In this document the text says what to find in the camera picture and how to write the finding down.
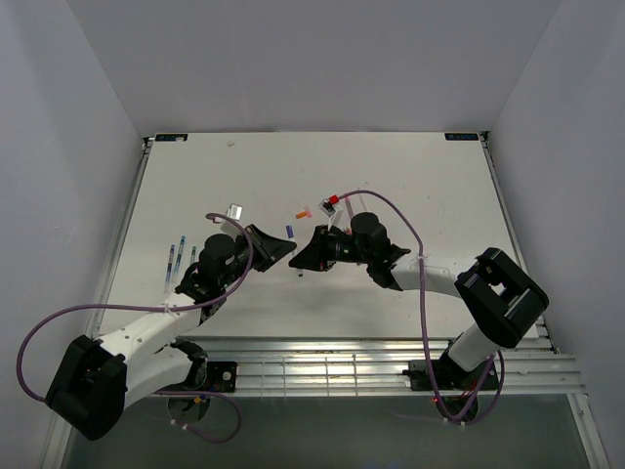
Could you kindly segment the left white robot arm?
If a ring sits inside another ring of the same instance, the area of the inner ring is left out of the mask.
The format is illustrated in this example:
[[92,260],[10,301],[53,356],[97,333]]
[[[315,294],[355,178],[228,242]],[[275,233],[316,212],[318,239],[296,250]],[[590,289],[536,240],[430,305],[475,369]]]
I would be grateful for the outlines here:
[[213,317],[250,271],[267,271],[297,247],[255,225],[223,222],[238,234],[209,236],[155,311],[67,347],[44,402],[88,440],[101,438],[128,406],[153,393],[213,390],[205,352],[184,334]]

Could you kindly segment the orange capped white marker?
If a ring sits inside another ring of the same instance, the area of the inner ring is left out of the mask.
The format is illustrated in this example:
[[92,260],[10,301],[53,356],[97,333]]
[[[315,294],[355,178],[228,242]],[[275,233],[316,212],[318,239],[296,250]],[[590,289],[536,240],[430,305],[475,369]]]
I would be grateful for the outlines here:
[[369,207],[368,207],[368,205],[367,205],[367,203],[366,203],[366,201],[364,199],[363,194],[359,194],[358,198],[359,198],[359,200],[361,202],[363,212],[369,212],[370,209],[369,209]]

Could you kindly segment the dark blue pen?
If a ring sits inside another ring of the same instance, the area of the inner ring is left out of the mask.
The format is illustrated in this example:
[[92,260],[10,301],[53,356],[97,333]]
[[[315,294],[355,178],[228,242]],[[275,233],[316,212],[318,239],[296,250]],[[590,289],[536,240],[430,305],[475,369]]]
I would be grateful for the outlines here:
[[164,289],[163,289],[164,293],[168,293],[170,290],[170,282],[171,282],[171,275],[172,275],[172,270],[174,266],[175,253],[176,253],[176,246],[175,244],[171,244],[169,255],[168,255],[167,266],[166,266]]

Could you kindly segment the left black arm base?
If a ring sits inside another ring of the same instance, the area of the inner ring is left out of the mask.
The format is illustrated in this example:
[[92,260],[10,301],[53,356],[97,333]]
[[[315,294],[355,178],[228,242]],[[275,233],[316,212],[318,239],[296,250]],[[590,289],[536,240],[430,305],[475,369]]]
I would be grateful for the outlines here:
[[187,377],[161,389],[162,392],[233,393],[236,389],[237,362],[193,364]]

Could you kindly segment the pink highlighter pen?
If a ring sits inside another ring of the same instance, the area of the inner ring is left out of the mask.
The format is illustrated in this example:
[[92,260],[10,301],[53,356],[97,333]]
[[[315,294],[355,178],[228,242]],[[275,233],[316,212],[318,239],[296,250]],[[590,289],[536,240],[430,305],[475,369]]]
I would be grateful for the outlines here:
[[347,208],[347,211],[348,211],[349,219],[351,220],[353,218],[353,216],[354,216],[354,211],[353,211],[352,204],[351,204],[351,202],[350,202],[348,197],[344,198],[344,202],[345,202],[345,205],[346,205],[346,208]]

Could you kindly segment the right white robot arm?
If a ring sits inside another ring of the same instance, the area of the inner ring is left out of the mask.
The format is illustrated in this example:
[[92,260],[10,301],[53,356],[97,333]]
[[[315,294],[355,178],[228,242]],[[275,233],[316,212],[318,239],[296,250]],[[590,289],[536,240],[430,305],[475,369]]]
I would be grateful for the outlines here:
[[464,302],[474,323],[438,361],[443,381],[453,388],[465,387],[496,352],[515,348],[549,306],[547,293],[503,250],[488,247],[472,264],[428,258],[392,243],[378,216],[368,211],[354,215],[347,232],[331,223],[317,226],[289,265],[327,272],[337,263],[365,265],[382,288]]

